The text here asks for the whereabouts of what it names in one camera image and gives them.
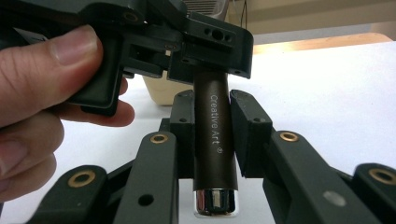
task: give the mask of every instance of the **black plastic part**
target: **black plastic part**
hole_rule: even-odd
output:
[[[194,76],[194,190],[238,189],[227,74]]]
[[[193,91],[175,96],[170,118],[170,132],[177,137],[178,178],[194,177],[195,117]]]
[[[278,175],[268,175],[263,186],[277,223],[380,223],[299,134],[273,133],[267,153]]]
[[[129,39],[137,39],[138,36],[127,36]],[[132,44],[133,41],[124,43],[121,64],[124,67],[124,72],[139,74],[147,77],[160,78],[163,76],[163,68],[154,62],[146,62],[139,55],[143,55],[145,51],[139,50]]]
[[[59,0],[3,0],[0,7],[73,26],[79,26],[83,21],[142,24],[145,20],[145,2],[146,0],[84,0],[70,4],[68,1]],[[133,15],[134,19],[131,20],[128,15]]]
[[[396,223],[396,170],[377,163],[359,165],[351,187],[382,223]]]
[[[155,13],[161,15],[163,21],[166,21],[170,27],[181,30],[187,16],[187,7],[183,1],[170,0],[146,0]]]
[[[185,60],[250,78],[253,35],[249,31],[199,13],[192,12],[190,19],[185,32],[193,41],[186,41],[183,46]]]
[[[122,70],[120,51],[122,39],[114,34],[98,34],[104,46],[104,59],[90,82],[68,102],[81,105],[85,112],[112,116],[116,113]]]
[[[233,142],[241,174],[263,178],[264,147],[269,145],[273,122],[256,99],[244,91],[232,90]]]
[[[207,69],[190,63],[185,59],[182,51],[173,52],[169,64],[168,79],[185,84],[192,84],[194,73],[204,72]]]
[[[176,137],[168,132],[150,133],[142,140],[113,223],[177,221]]]
[[[110,188],[111,195],[108,199],[105,211],[100,214],[100,224],[113,223],[133,164],[134,161],[129,161],[107,175],[108,187]]]
[[[87,185],[79,186],[85,181]],[[109,197],[106,184],[107,174],[101,167],[85,165],[70,170],[58,179],[27,223],[99,223]]]
[[[161,119],[160,128],[158,132],[170,132],[171,131],[171,119]]]
[[[27,43],[14,29],[0,23],[0,50],[25,46]]]

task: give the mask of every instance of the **brown cylindrical tube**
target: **brown cylindrical tube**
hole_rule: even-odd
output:
[[[194,76],[197,216],[234,216],[237,179],[227,74]]]

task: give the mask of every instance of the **silver metal cap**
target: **silver metal cap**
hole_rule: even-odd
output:
[[[196,217],[236,217],[238,212],[238,190],[199,189],[194,192]]]

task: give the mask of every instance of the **fingernail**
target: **fingernail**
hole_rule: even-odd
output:
[[[0,143],[0,174],[5,175],[27,155],[27,148],[18,141]]]
[[[98,37],[89,25],[53,39],[51,50],[62,65],[71,65],[97,51]]]

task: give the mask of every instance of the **white table surface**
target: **white table surface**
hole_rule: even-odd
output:
[[[42,189],[5,204],[0,223],[24,223],[66,171],[96,164],[109,172],[135,157],[140,141],[158,130],[170,107],[155,105],[143,79],[130,80],[121,98],[136,112],[125,128],[65,122],[58,168]],[[396,167],[396,42],[312,49],[254,57],[252,79],[230,77],[230,89],[253,94],[277,130],[302,134],[339,170],[353,174],[364,162]],[[274,223],[262,180],[239,178],[240,214],[198,219],[192,214],[192,181],[180,181],[179,223]]]

